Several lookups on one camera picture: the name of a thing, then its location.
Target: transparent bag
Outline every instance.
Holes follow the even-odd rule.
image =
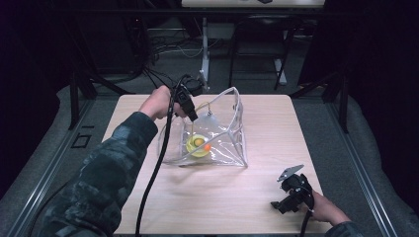
[[[198,118],[173,118],[163,163],[176,166],[229,165],[247,167],[243,105],[231,87],[196,108]],[[158,138],[158,152],[165,127]]]

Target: camouflage jacket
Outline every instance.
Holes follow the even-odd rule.
[[[89,154],[79,173],[51,200],[39,236],[113,236],[147,147],[157,131],[155,123],[140,112],[119,125],[112,137]],[[362,235],[355,223],[344,222],[326,233],[326,237],[337,236]]]

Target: black metal frame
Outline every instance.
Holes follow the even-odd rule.
[[[336,71],[290,94],[290,97],[293,99],[299,98],[316,87],[327,84],[327,88],[322,94],[322,100],[324,103],[333,103],[340,92],[338,121],[345,133],[349,132],[347,126],[349,99],[348,76],[358,63],[359,58],[363,56],[364,51],[366,51],[366,46],[371,40],[370,30],[374,27],[376,21],[379,21],[379,17],[376,14],[377,11],[373,12],[372,9],[368,9],[365,14],[359,17],[357,20],[360,23],[359,28],[354,33],[354,39],[350,42],[346,55]]]
[[[253,28],[259,28],[265,25],[263,22],[268,21],[270,22],[270,25],[266,25],[265,27],[269,29],[270,33],[273,34],[281,34],[281,39],[278,37],[274,37],[273,39],[262,39],[261,44],[264,44],[264,41],[274,41],[277,43],[276,45],[278,47],[281,46],[284,48],[281,52],[275,52],[275,50],[272,50],[272,53],[266,53],[266,52],[240,52],[240,41],[243,39],[242,33],[246,34],[247,37],[248,34],[250,35],[258,35],[260,30],[258,29],[249,29],[250,26],[254,25]],[[278,15],[252,15],[249,17],[246,17],[239,21],[239,23],[236,25],[234,34],[232,37],[232,46],[230,48],[230,69],[228,74],[228,86],[232,86],[233,81],[233,72],[253,72],[249,70],[234,70],[234,60],[236,57],[239,56],[259,56],[259,57],[269,57],[272,59],[279,59],[281,63],[281,68],[278,70],[269,70],[269,71],[262,71],[262,72],[275,72],[277,74],[276,82],[274,90],[277,90],[280,85],[280,79],[284,72],[284,67],[287,62],[288,54],[290,51],[291,43],[293,42],[293,36],[295,32],[300,28],[302,25],[302,20],[297,17],[291,17],[291,16],[278,16]],[[285,38],[283,37],[283,32],[287,32],[287,35]]]
[[[95,9],[95,10],[87,10],[87,9],[63,9],[63,8],[53,8],[49,7],[48,9],[51,13],[58,15],[58,16],[65,16],[65,15],[125,15],[125,16],[161,16],[161,17],[202,17],[202,18],[222,18],[222,17],[244,17],[249,15],[285,15],[285,16],[296,16],[303,20],[333,20],[333,21],[359,21],[361,20],[365,14],[356,14],[351,12],[336,12],[336,13],[325,13],[321,10],[313,10],[307,11],[304,9],[298,8],[277,8],[277,9],[268,9],[268,8],[242,8],[242,9],[224,9],[224,8],[182,8],[182,9],[126,9],[126,10],[103,10],[103,9]],[[333,72],[331,75],[312,83],[310,86],[303,88],[302,90],[294,93],[291,95],[292,98],[298,98],[304,95],[306,92],[312,90],[313,88],[317,87],[317,85],[323,84],[324,82],[334,82],[336,83],[336,77],[339,75],[337,84],[340,86],[331,86],[328,90],[325,91],[323,94],[324,102],[333,102],[336,98],[336,95],[341,93],[340,99],[340,110],[339,110],[339,121],[342,126],[342,129],[345,132],[348,132],[346,126],[346,119],[347,119],[347,103],[348,103],[348,84],[349,79],[347,77],[347,72],[349,71],[350,66],[353,64],[354,58],[349,57],[344,63],[345,66],[342,67],[343,69],[339,72]],[[94,78],[100,83],[103,83],[105,86],[110,87],[112,90],[116,91],[119,94],[129,94],[129,92],[122,90],[121,88],[111,85],[111,83],[107,82],[105,79],[101,78],[100,76],[96,76]],[[90,86],[80,83],[79,80],[73,82],[73,87],[78,87],[80,85],[81,88],[84,88],[85,91],[91,91]],[[90,94],[92,98],[96,97],[95,93],[92,92]],[[74,125],[78,121],[78,106],[74,106],[73,120],[72,125]]]

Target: person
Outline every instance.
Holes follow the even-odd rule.
[[[154,121],[167,116],[171,92],[161,86],[84,160],[80,171],[46,206],[38,236],[112,236],[135,185],[147,147],[158,129]],[[174,111],[186,115],[175,103]],[[361,236],[333,203],[314,193],[313,217],[334,227],[327,236]]]
[[[317,191],[312,191],[312,194],[314,197],[313,219],[321,222],[329,222],[333,226],[326,232],[326,237],[363,236],[358,226],[351,221],[343,210]]]

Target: light wood tabletop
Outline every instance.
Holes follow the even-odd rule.
[[[190,8],[322,8],[324,0],[273,0],[264,4],[258,0],[182,0]]]
[[[193,98],[195,105],[215,95]],[[121,96],[104,139],[136,112],[146,95]],[[281,214],[271,201],[288,196],[277,178],[292,166],[303,164],[311,186],[322,194],[293,103],[285,95],[240,95],[243,104],[248,167],[162,164],[142,216],[143,234],[273,234],[299,233],[304,212]],[[166,120],[157,120],[161,128]],[[132,234],[144,190],[157,161],[157,136],[123,208],[116,234]],[[306,233],[325,233],[331,225],[309,221]]]

